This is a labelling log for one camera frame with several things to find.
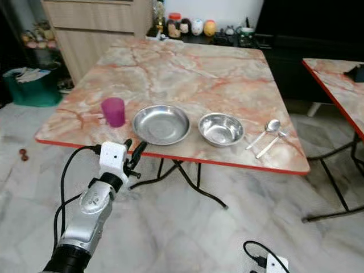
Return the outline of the straight black table leg frame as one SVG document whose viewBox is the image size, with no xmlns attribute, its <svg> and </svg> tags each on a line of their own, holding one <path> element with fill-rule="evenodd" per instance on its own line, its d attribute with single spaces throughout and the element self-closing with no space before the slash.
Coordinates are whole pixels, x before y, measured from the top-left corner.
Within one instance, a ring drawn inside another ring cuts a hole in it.
<svg viewBox="0 0 364 273">
<path fill-rule="evenodd" d="M 325 159 L 327 159 L 328 157 L 331 157 L 333 155 L 336 155 L 340 152 L 345 151 L 346 149 L 349 149 L 349 151 L 350 151 L 349 156 L 350 156 L 351 160 L 353 161 L 354 166 L 356 166 L 356 169 L 358 169 L 359 173 L 362 176 L 364 176 L 364 160 L 358 159 L 355 155 L 356 150 L 357 150 L 357 144 L 360 142 L 361 142 L 361 139 L 359 139 L 359 137 L 355 135 L 351 142 L 344 144 L 343 146 L 341 146 L 339 148 L 333 149 L 332 151 L 330 151 L 326 154 L 321 154 L 319 156 L 313 156 L 313 157 L 307 157 L 307 161 L 318 161 L 318 162 L 320 162 L 320 164 L 322 164 L 324 171 L 330 182 L 330 185 L 333 188 L 334 192 L 336 193 L 336 196 L 338 197 L 340 204 L 344 208 L 344 211 L 329 213 L 329 214 L 325 214 L 325 215 L 318 215 L 318 216 L 306 216 L 301 219 L 301 221 L 303 223 L 328 220 L 331 218 L 351 216 L 351 215 L 355 215 L 357 213 L 364 212 L 364 205 L 361 205 L 356 208 L 349 208 L 348 203 L 346 202 L 343 193 L 341 192 L 340 188 L 337 185 L 336 180 L 334 179 L 333 175 L 331 174 L 330 169 L 328 168 L 327 164 L 325 163 Z"/>
</svg>

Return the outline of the glass shelf with figurines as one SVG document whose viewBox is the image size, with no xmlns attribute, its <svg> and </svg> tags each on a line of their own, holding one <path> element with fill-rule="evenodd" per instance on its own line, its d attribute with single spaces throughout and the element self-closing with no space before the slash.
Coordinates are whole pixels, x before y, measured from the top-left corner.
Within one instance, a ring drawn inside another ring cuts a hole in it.
<svg viewBox="0 0 364 273">
<path fill-rule="evenodd" d="M 28 66 L 55 70 L 63 67 L 55 34 L 41 0 L 2 0 L 2 7 Z"/>
</svg>

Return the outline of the black television screen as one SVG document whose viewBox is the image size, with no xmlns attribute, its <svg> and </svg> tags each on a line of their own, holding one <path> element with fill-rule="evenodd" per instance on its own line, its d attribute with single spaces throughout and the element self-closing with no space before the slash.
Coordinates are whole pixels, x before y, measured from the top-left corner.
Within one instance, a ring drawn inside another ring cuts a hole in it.
<svg viewBox="0 0 364 273">
<path fill-rule="evenodd" d="M 364 0 L 264 0 L 258 34 L 364 40 Z"/>
</svg>

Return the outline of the dark round figurine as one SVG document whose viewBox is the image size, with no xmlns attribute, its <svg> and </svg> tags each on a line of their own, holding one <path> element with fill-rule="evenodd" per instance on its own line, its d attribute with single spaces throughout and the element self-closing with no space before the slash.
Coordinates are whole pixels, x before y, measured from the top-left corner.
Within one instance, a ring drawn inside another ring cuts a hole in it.
<svg viewBox="0 0 364 273">
<path fill-rule="evenodd" d="M 179 25 L 182 36 L 190 36 L 192 34 L 192 21 L 189 18 L 183 18 Z"/>
</svg>

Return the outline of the white egg figurine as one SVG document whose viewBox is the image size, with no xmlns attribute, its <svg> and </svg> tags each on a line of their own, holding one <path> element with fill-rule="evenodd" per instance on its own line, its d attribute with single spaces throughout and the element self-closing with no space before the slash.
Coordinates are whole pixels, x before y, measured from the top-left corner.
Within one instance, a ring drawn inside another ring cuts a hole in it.
<svg viewBox="0 0 364 273">
<path fill-rule="evenodd" d="M 204 31 L 204 21 L 195 19 L 191 23 L 191 34 L 193 36 L 200 36 Z"/>
</svg>

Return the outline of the pale furniture leg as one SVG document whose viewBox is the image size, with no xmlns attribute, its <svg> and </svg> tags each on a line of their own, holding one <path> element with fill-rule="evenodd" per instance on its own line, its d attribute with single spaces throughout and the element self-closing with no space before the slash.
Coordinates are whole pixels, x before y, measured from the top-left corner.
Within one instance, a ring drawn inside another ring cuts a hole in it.
<svg viewBox="0 0 364 273">
<path fill-rule="evenodd" d="M 307 110 L 307 117 L 314 117 L 321 106 L 322 102 L 312 102 L 309 109 Z"/>
</svg>

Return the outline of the white-handled fork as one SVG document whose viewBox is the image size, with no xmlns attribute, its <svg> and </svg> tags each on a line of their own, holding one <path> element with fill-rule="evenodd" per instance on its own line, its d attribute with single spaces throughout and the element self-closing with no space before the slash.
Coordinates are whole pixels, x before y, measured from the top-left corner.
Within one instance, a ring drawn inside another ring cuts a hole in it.
<svg viewBox="0 0 364 273">
<path fill-rule="evenodd" d="M 268 143 L 268 145 L 263 148 L 262 151 L 260 151 L 260 153 L 257 154 L 257 156 L 255 156 L 256 159 L 260 159 L 260 157 L 263 156 L 263 154 L 267 153 L 267 151 L 270 150 L 271 147 L 273 147 L 273 145 L 275 145 L 276 142 L 278 142 L 278 140 L 280 140 L 281 138 L 286 138 L 288 137 L 288 131 L 286 130 L 280 130 L 276 133 L 276 137 L 270 142 Z"/>
</svg>

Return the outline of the golden bottle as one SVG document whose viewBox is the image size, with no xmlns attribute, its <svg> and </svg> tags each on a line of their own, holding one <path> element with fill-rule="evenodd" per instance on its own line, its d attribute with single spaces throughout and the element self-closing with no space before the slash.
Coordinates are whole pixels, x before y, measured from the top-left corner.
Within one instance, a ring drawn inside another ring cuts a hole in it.
<svg viewBox="0 0 364 273">
<path fill-rule="evenodd" d="M 159 33 L 162 33 L 164 31 L 164 22 L 166 21 L 166 5 L 164 0 L 153 0 L 152 12 L 154 26 Z"/>
</svg>

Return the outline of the green mug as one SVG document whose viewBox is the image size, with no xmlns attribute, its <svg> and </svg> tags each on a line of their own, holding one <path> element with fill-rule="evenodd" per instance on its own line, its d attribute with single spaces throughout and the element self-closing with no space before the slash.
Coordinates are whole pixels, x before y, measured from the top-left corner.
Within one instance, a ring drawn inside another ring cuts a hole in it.
<svg viewBox="0 0 364 273">
<path fill-rule="evenodd" d="M 238 27 L 237 36 L 238 44 L 244 48 L 255 48 L 255 41 L 253 39 L 254 29 L 250 27 Z"/>
</svg>

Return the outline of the purple plastic cup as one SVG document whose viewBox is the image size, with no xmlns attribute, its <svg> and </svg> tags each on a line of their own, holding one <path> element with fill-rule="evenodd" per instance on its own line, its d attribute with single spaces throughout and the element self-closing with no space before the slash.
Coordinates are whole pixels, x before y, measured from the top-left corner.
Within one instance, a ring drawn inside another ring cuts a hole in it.
<svg viewBox="0 0 364 273">
<path fill-rule="evenodd" d="M 125 102 L 121 98 L 106 98 L 102 101 L 102 114 L 109 127 L 122 127 L 126 122 Z"/>
</svg>

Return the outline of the red-lidded jar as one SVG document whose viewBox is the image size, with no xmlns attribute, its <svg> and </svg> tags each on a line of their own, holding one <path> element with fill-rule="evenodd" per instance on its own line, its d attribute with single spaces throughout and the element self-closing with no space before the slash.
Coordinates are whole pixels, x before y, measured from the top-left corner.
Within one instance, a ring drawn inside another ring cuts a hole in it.
<svg viewBox="0 0 364 273">
<path fill-rule="evenodd" d="M 180 39 L 180 20 L 182 19 L 180 13 L 169 13 L 166 21 L 167 36 L 171 39 Z"/>
</svg>

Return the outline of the black object on side table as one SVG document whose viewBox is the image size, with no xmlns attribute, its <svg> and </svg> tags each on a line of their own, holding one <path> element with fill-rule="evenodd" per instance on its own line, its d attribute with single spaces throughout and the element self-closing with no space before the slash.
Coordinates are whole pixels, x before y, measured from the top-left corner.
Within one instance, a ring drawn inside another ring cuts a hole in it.
<svg viewBox="0 0 364 273">
<path fill-rule="evenodd" d="M 344 72 L 344 76 L 347 76 L 356 83 L 364 83 L 364 63 L 359 63 L 351 70 Z"/>
</svg>

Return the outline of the light wooden cabinet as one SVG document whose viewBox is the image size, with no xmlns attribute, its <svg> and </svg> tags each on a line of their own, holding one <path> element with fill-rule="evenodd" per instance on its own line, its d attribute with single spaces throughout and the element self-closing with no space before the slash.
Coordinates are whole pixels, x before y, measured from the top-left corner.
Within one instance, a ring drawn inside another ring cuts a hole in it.
<svg viewBox="0 0 364 273">
<path fill-rule="evenodd" d="M 144 38 L 152 26 L 152 0 L 40 0 L 73 83 L 113 42 Z"/>
</svg>

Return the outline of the shallow steel plate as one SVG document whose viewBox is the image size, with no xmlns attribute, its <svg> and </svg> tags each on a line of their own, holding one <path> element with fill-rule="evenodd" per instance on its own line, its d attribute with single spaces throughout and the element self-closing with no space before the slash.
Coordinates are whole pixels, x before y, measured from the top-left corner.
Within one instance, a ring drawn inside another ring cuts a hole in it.
<svg viewBox="0 0 364 273">
<path fill-rule="evenodd" d="M 157 146 L 169 146 L 184 140 L 191 124 L 182 109 L 166 105 L 144 107 L 132 120 L 135 135 Z"/>
</svg>

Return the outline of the deep steel bowl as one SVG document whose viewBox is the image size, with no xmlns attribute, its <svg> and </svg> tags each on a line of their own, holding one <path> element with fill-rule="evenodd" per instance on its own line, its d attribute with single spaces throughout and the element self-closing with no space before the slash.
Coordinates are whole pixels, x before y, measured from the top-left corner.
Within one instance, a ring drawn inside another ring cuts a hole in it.
<svg viewBox="0 0 364 273">
<path fill-rule="evenodd" d="M 210 113 L 198 120 L 198 130 L 210 145 L 224 148 L 242 140 L 245 129 L 242 122 L 224 113 Z"/>
</svg>

